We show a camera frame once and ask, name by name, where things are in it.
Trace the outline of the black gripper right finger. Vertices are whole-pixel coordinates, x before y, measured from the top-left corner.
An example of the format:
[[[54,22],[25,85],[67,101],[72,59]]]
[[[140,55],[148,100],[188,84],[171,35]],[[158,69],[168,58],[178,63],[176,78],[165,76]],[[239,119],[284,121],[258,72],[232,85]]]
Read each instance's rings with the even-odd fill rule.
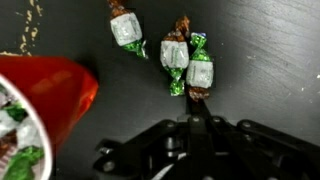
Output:
[[[206,103],[204,100],[201,100],[199,102],[199,106],[200,106],[200,116],[204,119],[204,120],[208,120],[210,121],[212,119],[212,115],[211,112],[209,111]]]

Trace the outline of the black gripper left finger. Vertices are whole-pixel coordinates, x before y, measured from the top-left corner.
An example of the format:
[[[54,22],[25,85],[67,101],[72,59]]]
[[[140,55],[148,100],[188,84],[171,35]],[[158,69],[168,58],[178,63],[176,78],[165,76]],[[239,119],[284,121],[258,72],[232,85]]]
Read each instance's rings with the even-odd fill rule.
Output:
[[[198,105],[191,97],[187,97],[187,110],[186,110],[186,112],[194,122],[198,122],[200,120],[199,112],[198,112]]]

